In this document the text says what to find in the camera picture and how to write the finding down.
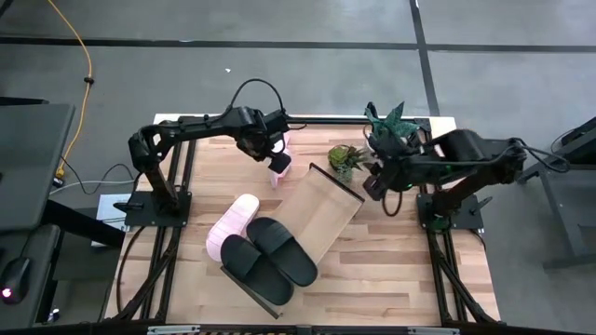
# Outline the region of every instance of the black cable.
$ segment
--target black cable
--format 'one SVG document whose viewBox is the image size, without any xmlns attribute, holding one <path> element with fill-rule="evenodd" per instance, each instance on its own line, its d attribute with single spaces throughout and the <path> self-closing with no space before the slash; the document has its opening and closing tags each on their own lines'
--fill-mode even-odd
<svg viewBox="0 0 596 335">
<path fill-rule="evenodd" d="M 12 5 L 14 0 L 5 0 L 2 6 L 0 6 L 0 18 L 7 12 L 8 8 Z"/>
<path fill-rule="evenodd" d="M 127 201 L 127 205 L 130 205 L 130 199 L 132 199 L 132 196 L 134 195 L 135 192 L 137 192 L 137 186 L 139 186 L 139 179 L 141 178 L 142 173 L 139 173 L 137 175 L 137 177 L 135 177 L 134 182 L 132 183 L 132 191 L 130 191 L 130 198 Z M 129 256 L 129 252 L 130 249 L 132 248 L 132 245 L 134 244 L 134 242 L 137 240 L 137 238 L 139 237 L 139 235 L 141 234 L 141 232 L 145 229 L 145 227 L 141 227 L 139 228 L 139 230 L 132 236 L 132 238 L 130 239 L 129 244 L 127 245 L 127 248 L 124 250 L 124 255 L 122 255 L 122 262 L 120 262 L 120 267 L 118 268 L 118 276 L 116 278 L 116 282 L 115 282 L 115 305 L 116 305 L 116 309 L 118 310 L 118 312 L 122 312 L 122 300 L 120 299 L 121 293 L 120 293 L 120 281 L 122 279 L 122 270 L 124 269 L 124 263 L 127 261 L 127 257 Z"/>
<path fill-rule="evenodd" d="M 249 79 L 249 80 L 245 81 L 244 83 L 242 83 L 242 85 L 240 85 L 240 87 L 236 90 L 236 93 L 234 93 L 234 96 L 232 97 L 232 101 L 230 101 L 230 104 L 227 106 L 226 111 L 232 109 L 232 107 L 234 106 L 234 102 L 236 102 L 236 98 L 238 97 L 238 94 L 240 94 L 240 91 L 242 90 L 242 88 L 244 88 L 244 86 L 246 86 L 248 83 L 252 83 L 252 82 L 263 83 L 263 84 L 271 87 L 271 89 L 273 89 L 276 96 L 278 97 L 279 109 L 281 110 L 281 112 L 286 113 L 286 110 L 283 108 L 283 101 L 281 100 L 281 96 L 279 95 L 278 90 L 273 85 L 271 85 L 269 82 L 267 82 L 266 80 L 260 79 L 260 78 L 252 78 L 252 79 Z"/>
<path fill-rule="evenodd" d="M 73 167 L 72 167 L 70 164 L 68 164 L 68 162 L 66 161 L 66 159 L 64 159 L 64 156 L 62 156 L 62 155 L 61 155 L 61 156 L 60 156 L 60 158 L 61 158 L 61 160 L 64 162 L 64 164 L 66 164 L 66 166 L 67 166 L 67 167 L 68 167 L 68 168 L 69 168 L 69 169 L 70 169 L 70 170 L 71 170 L 71 171 L 74 173 L 74 176 L 75 176 L 75 177 L 76 177 L 76 179 L 78 180 L 78 182 L 79 182 L 79 186 L 81 186 L 81 190 L 83 190 L 83 193 L 84 193 L 84 194 L 86 194 L 86 195 L 93 195 L 93 194 L 96 194 L 96 193 L 97 193 L 97 191 L 98 191 L 98 190 L 100 189 L 100 187 L 102 186 L 102 184 L 101 184 L 101 183 L 98 183 L 98 184 L 97 184 L 97 186 L 95 187 L 95 189 L 94 189 L 93 191 L 91 191 L 91 192 L 88 192 L 88 191 L 85 189 L 85 186 L 84 186 L 84 184 L 83 184 L 83 181 L 82 181 L 82 180 L 81 180 L 81 178 L 79 177 L 79 175 L 78 175 L 78 173 L 76 172 L 76 170 L 75 170 L 75 169 L 74 169 L 74 168 L 73 168 Z M 100 181 L 105 181 L 105 179 L 108 177 L 108 174 L 109 174 L 110 172 L 112 172 L 112 170 L 113 170 L 113 169 L 115 169 L 115 168 L 117 168 L 117 167 L 122 167 L 122 168 L 125 168 L 125 169 L 126 169 L 126 171 L 127 171 L 127 173 L 129 174 L 130 178 L 131 178 L 131 179 L 133 179 L 133 178 L 134 178 L 134 177 L 132 177 L 132 172 L 130 172 L 130 168 L 129 168 L 129 167 L 127 167 L 126 165 L 124 165 L 124 164 L 122 164 L 122 163 L 117 163 L 117 164 L 114 164 L 114 165 L 112 165 L 112 167 L 108 168 L 108 170 L 107 170 L 107 171 L 105 171 L 105 173 L 103 174 L 103 177 L 100 179 Z"/>
<path fill-rule="evenodd" d="M 571 169 L 571 166 L 569 165 L 569 161 L 566 160 L 565 158 L 563 158 L 563 157 L 561 157 L 561 156 L 559 156 L 557 154 L 551 154 L 551 153 L 547 153 L 546 151 L 543 151 L 543 150 L 539 150 L 539 149 L 536 149 L 536 148 L 529 147 L 525 143 L 525 141 L 523 141 L 520 138 L 513 138 L 513 140 L 518 141 L 519 143 L 521 143 L 521 147 L 523 149 L 527 150 L 528 153 L 530 153 L 545 168 L 547 168 L 549 170 L 552 170 L 552 171 L 555 171 L 555 172 L 559 172 L 559 173 L 565 173 L 565 172 L 567 172 L 567 171 L 569 171 Z M 553 165 L 545 162 L 544 159 L 538 157 L 538 155 L 536 153 L 543 154 L 543 155 L 546 155 L 546 156 L 550 156 L 550 157 L 553 157 L 553 158 L 555 158 L 557 160 L 560 160 L 562 162 L 562 164 L 563 164 L 563 168 L 554 167 Z"/>
<path fill-rule="evenodd" d="M 389 210 L 387 210 L 387 204 L 385 203 L 386 196 L 387 196 L 387 193 L 385 193 L 385 195 L 383 195 L 383 200 L 381 201 L 381 206 L 383 207 L 383 211 L 385 212 L 385 214 L 388 217 L 394 217 L 394 216 L 398 215 L 398 213 L 400 212 L 401 200 L 403 200 L 403 193 L 400 192 L 400 199 L 398 200 L 398 207 L 395 209 L 395 211 L 393 213 L 389 213 Z"/>
<path fill-rule="evenodd" d="M 484 247 L 484 251 L 486 251 L 486 244 L 484 243 L 484 237 L 482 237 L 482 235 L 480 233 L 478 233 L 478 231 L 476 229 L 470 229 L 469 231 L 480 239 L 482 246 Z"/>
<path fill-rule="evenodd" d="M 139 228 L 139 230 L 132 236 L 129 244 L 127 245 L 127 248 L 124 250 L 124 255 L 122 255 L 122 261 L 120 262 L 120 267 L 118 268 L 118 276 L 116 277 L 116 282 L 115 282 L 115 305 L 116 305 L 116 309 L 118 310 L 119 313 L 122 312 L 122 299 L 121 299 L 122 294 L 120 292 L 120 281 L 122 280 L 122 272 L 123 272 L 122 270 L 124 269 L 124 263 L 127 261 L 127 257 L 129 256 L 130 249 L 132 248 L 132 245 L 137 240 L 137 238 L 139 238 L 139 235 L 141 234 L 141 232 L 144 229 L 145 229 L 144 226 Z"/>
<path fill-rule="evenodd" d="M 105 302 L 107 302 L 107 300 L 109 298 L 108 296 L 110 294 L 110 287 L 111 286 L 112 286 L 112 283 L 108 283 L 107 288 L 105 288 L 105 291 L 103 292 L 102 308 L 100 309 L 100 314 L 98 315 L 96 322 L 102 321 L 102 316 L 103 316 L 103 313 L 104 313 L 103 307 L 105 306 Z"/>
<path fill-rule="evenodd" d="M 31 240 L 31 237 L 33 237 L 33 235 L 35 234 L 35 232 L 37 231 L 37 229 L 39 229 L 42 225 L 38 225 L 37 227 L 33 228 L 32 230 L 29 231 L 29 233 L 27 234 L 27 239 L 25 240 L 25 243 L 23 243 L 22 248 L 20 249 L 20 255 L 19 257 L 22 257 L 25 254 L 25 249 L 27 248 L 27 246 L 29 245 L 29 241 Z"/>
<path fill-rule="evenodd" d="M 304 128 L 308 127 L 308 124 L 303 124 L 300 127 L 296 127 L 296 128 L 290 128 L 290 130 L 302 130 Z"/>
<path fill-rule="evenodd" d="M 553 147 L 554 147 L 555 143 L 556 143 L 558 140 L 562 139 L 562 137 L 563 137 L 563 136 L 570 134 L 570 133 L 571 133 L 572 131 L 574 131 L 574 130 L 576 130 L 576 129 L 575 129 L 575 128 L 573 128 L 573 129 L 571 129 L 571 130 L 567 130 L 567 131 L 565 131 L 563 134 L 559 135 L 559 137 L 558 137 L 558 138 L 556 138 L 556 139 L 555 139 L 555 141 L 553 141 L 553 142 L 550 144 L 550 152 L 551 152 L 552 154 L 554 154 L 554 153 L 555 153 L 555 150 L 554 150 L 554 148 L 553 148 Z"/>
</svg>

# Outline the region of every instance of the computer mouse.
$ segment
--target computer mouse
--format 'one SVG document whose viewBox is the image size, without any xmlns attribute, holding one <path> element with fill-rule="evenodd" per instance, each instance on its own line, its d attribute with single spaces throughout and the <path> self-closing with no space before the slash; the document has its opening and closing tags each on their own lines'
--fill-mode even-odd
<svg viewBox="0 0 596 335">
<path fill-rule="evenodd" d="M 0 295 L 7 304 L 21 302 L 29 290 L 31 260 L 19 257 L 10 261 L 0 275 Z"/>
</svg>

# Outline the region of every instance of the black slide sandal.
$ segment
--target black slide sandal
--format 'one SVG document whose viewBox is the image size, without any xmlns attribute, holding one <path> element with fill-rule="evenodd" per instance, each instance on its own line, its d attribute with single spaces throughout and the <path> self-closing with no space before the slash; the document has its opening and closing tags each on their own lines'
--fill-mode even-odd
<svg viewBox="0 0 596 335">
<path fill-rule="evenodd" d="M 317 279 L 317 266 L 283 224 L 271 218 L 258 218 L 249 223 L 246 233 L 296 285 L 307 287 Z"/>
<path fill-rule="evenodd" d="M 229 235 L 222 243 L 223 267 L 238 281 L 275 305 L 290 301 L 293 285 L 249 241 Z"/>
</svg>

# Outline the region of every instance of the potted plant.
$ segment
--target potted plant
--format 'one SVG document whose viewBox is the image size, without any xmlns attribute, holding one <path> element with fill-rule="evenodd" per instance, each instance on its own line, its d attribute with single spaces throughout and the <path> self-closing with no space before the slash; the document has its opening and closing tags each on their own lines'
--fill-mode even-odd
<svg viewBox="0 0 596 335">
<path fill-rule="evenodd" d="M 352 176 L 354 174 L 352 168 L 362 170 L 358 163 L 365 161 L 362 156 L 363 154 L 363 150 L 356 149 L 351 145 L 343 144 L 336 145 L 329 150 L 327 158 L 329 159 L 329 164 L 336 173 L 335 176 L 338 181 L 344 184 L 352 181 Z"/>
<path fill-rule="evenodd" d="M 374 103 L 369 102 L 366 105 L 364 114 L 369 121 L 371 121 L 372 132 L 366 135 L 367 139 L 370 136 L 372 136 L 376 141 L 380 141 L 381 139 L 384 139 L 388 136 L 391 136 L 394 139 L 406 138 L 410 134 L 414 133 L 418 129 L 417 125 L 401 121 L 401 116 L 403 115 L 403 105 L 404 102 L 400 103 L 398 107 L 394 108 L 391 113 L 389 113 L 385 120 L 381 120 L 379 119 L 379 116 L 376 112 Z"/>
</svg>

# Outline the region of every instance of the black desk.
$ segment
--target black desk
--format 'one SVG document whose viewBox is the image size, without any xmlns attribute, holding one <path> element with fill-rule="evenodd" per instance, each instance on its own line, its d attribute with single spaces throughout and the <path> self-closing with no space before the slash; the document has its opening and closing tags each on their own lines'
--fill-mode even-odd
<svg viewBox="0 0 596 335">
<path fill-rule="evenodd" d="M 19 257 L 28 235 L 29 232 L 0 235 L 0 248 L 4 250 L 0 259 L 0 269 L 4 269 L 9 261 Z M 60 229 L 54 225 L 40 227 L 32 234 L 24 252 L 24 256 L 32 261 L 29 292 L 19 304 L 6 305 L 0 302 L 0 329 L 28 328 L 35 322 L 38 314 L 42 319 L 47 317 L 47 311 L 40 310 L 40 305 L 46 283 L 51 279 L 52 261 L 57 256 L 59 240 Z"/>
<path fill-rule="evenodd" d="M 47 199 L 74 110 L 59 104 L 0 106 L 0 271 L 20 255 L 34 230 L 25 250 L 32 260 L 29 292 L 19 304 L 0 302 L 0 329 L 28 328 L 47 318 L 62 232 L 122 246 L 123 232 Z"/>
<path fill-rule="evenodd" d="M 586 229 L 596 229 L 596 165 L 586 164 L 593 161 L 594 153 L 596 128 L 555 152 L 569 160 L 569 172 L 553 173 L 536 163 L 518 178 L 518 182 L 524 184 L 532 177 L 540 177 L 555 220 L 564 228 L 569 242 L 571 255 L 544 262 L 545 269 L 596 263 L 596 251 L 586 243 L 583 235 Z M 553 157 L 547 157 L 545 161 L 557 163 Z"/>
<path fill-rule="evenodd" d="M 0 232 L 51 223 L 119 248 L 122 232 L 47 200 L 74 111 L 66 104 L 0 106 Z"/>
<path fill-rule="evenodd" d="M 75 108 L 0 107 L 0 232 L 39 225 Z"/>
</svg>

